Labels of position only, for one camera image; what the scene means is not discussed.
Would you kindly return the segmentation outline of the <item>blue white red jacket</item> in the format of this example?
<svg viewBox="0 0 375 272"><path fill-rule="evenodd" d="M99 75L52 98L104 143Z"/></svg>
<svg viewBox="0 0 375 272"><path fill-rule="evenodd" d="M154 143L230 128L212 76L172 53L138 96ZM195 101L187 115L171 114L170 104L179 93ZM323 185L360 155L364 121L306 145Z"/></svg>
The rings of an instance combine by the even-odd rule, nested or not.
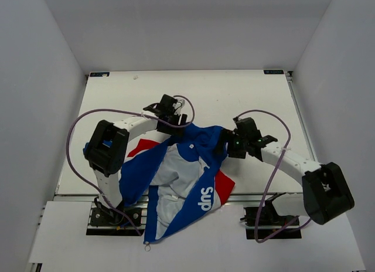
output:
<svg viewBox="0 0 375 272"><path fill-rule="evenodd" d="M214 148L224 128L189 125L181 137L163 142L141 138L118 172L124 206L146 192L144 242L175 234L225 204L235 186L220 170L227 156Z"/></svg>

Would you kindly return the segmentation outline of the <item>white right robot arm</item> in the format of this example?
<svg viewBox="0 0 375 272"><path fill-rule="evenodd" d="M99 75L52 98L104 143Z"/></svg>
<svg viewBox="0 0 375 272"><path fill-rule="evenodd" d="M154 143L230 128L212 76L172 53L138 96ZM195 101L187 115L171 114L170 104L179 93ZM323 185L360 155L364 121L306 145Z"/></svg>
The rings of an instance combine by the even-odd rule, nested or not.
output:
<svg viewBox="0 0 375 272"><path fill-rule="evenodd" d="M224 129L215 151L231 158L246 156L272 165L302 186L302 193L276 193L264 202L262 210L271 224L279 224L286 216L306 216L324 225L354 207L354 198L340 166L334 162L321 164L306 159L271 136L262 136L255 121L235 118L236 128Z"/></svg>

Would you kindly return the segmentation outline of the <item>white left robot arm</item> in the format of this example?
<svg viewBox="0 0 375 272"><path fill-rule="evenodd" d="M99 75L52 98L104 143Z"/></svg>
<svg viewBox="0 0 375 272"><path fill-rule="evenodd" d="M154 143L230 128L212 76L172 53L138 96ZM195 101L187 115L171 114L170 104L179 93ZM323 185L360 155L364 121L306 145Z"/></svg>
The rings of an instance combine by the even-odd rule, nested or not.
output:
<svg viewBox="0 0 375 272"><path fill-rule="evenodd" d="M128 143L150 132L182 135L187 126L187 115L181 113L185 99L163 95L160 102L150 104L141 113L114 123L101 120L85 147L84 157L94 171L100 190L98 201L104 209L104 218L112 225L124 217L118 172L125 161Z"/></svg>

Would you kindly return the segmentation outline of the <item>blue right corner label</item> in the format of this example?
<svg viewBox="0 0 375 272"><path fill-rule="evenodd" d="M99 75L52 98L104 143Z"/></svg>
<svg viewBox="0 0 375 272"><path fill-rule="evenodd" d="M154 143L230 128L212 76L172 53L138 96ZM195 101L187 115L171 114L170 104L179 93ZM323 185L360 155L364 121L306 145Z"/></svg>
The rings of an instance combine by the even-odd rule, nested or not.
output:
<svg viewBox="0 0 375 272"><path fill-rule="evenodd" d="M277 69L265 69L263 70L264 74L274 75L274 74L284 74L283 70Z"/></svg>

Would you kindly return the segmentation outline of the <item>blue corner label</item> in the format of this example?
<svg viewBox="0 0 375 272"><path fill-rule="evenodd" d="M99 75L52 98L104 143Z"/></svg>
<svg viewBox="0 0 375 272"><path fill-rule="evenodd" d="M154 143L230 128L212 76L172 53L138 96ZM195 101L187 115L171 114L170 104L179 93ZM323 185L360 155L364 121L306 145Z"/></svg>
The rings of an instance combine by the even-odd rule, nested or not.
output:
<svg viewBox="0 0 375 272"><path fill-rule="evenodd" d="M274 74L284 74L283 70L277 69L265 69L263 70L264 74L274 75Z"/></svg>
<svg viewBox="0 0 375 272"><path fill-rule="evenodd" d="M91 72L89 77L108 77L109 75L109 72Z"/></svg>

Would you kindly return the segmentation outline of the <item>blue left corner label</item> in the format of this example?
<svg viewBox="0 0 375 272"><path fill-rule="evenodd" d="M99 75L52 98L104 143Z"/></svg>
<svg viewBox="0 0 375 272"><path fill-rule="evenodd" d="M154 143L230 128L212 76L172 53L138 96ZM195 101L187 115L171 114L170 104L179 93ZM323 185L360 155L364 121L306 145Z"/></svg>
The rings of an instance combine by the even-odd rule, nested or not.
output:
<svg viewBox="0 0 375 272"><path fill-rule="evenodd" d="M91 72L89 77L108 77L109 75L109 72Z"/></svg>

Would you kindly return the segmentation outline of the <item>aluminium table right rail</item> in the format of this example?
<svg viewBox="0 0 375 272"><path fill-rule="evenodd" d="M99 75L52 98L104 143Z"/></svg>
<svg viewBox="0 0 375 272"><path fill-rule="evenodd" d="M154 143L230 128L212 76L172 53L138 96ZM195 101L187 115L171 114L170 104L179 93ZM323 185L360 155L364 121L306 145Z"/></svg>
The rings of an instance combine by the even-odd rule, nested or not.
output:
<svg viewBox="0 0 375 272"><path fill-rule="evenodd" d="M285 77L286 77L286 80L287 80L287 83L288 83L288 87L289 87L289 90L290 90L290 93L291 93L292 100L294 102L294 107L296 109L296 113L298 115L299 123L300 123L301 128L302 128L302 133L304 135L304 139L305 139L305 142L307 144L309 155L313 160L315 160L316 159L315 150L313 149L313 146L311 144L309 132L306 128L305 121L304 121L304 118L303 118L302 113L301 113L301 107L298 103L298 99L297 99L297 96L296 96L296 90L295 90L294 81L293 81L293 71L286 71Z"/></svg>

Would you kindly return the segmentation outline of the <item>aluminium table rail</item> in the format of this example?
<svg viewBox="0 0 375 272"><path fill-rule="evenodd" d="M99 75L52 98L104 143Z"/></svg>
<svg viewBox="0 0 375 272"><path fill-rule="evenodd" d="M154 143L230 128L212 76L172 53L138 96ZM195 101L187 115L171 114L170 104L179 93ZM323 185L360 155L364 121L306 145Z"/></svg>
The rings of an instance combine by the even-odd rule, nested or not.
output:
<svg viewBox="0 0 375 272"><path fill-rule="evenodd" d="M93 201L97 194L86 195L55 195L53 200L56 202L89 202ZM260 193L235 193L231 194L228 202L256 202L261 200Z"/></svg>
<svg viewBox="0 0 375 272"><path fill-rule="evenodd" d="M304 135L304 139L305 139L305 142L307 144L309 155L313 160L315 160L316 159L315 150L313 149L313 146L311 144L309 132L306 128L305 121L304 121L304 118L303 118L302 113L301 113L301 107L298 103L298 99L297 99L297 96L296 96L296 90L295 90L294 81L293 81L293 71L286 71L285 77L286 77L286 80L287 80L287 83L288 83L288 87L289 87L289 90L290 90L290 93L291 93L292 100L294 102L294 107L296 109L296 113L298 115L299 123L300 123L301 128L302 128L302 133Z"/></svg>

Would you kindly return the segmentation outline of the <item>aluminium table front rail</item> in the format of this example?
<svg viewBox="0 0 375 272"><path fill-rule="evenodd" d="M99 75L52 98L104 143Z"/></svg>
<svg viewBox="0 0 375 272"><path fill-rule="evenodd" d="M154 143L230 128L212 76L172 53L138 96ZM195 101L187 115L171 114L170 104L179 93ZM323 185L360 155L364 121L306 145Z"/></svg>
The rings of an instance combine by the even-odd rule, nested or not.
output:
<svg viewBox="0 0 375 272"><path fill-rule="evenodd" d="M56 202L89 202L93 201L97 194L86 195L55 195L53 200ZM261 200L260 193L235 193L231 194L228 202L256 202Z"/></svg>

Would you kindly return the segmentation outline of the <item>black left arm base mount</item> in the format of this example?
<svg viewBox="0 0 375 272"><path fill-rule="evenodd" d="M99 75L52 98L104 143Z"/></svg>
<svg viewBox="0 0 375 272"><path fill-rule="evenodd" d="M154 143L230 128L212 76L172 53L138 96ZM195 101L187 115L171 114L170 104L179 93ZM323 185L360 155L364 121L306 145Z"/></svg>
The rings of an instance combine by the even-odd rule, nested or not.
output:
<svg viewBox="0 0 375 272"><path fill-rule="evenodd" d="M100 209L96 203L92 203L87 222L87 236L142 236L146 227L147 202L138 202L135 206L123 208L135 227L126 217L111 209Z"/></svg>

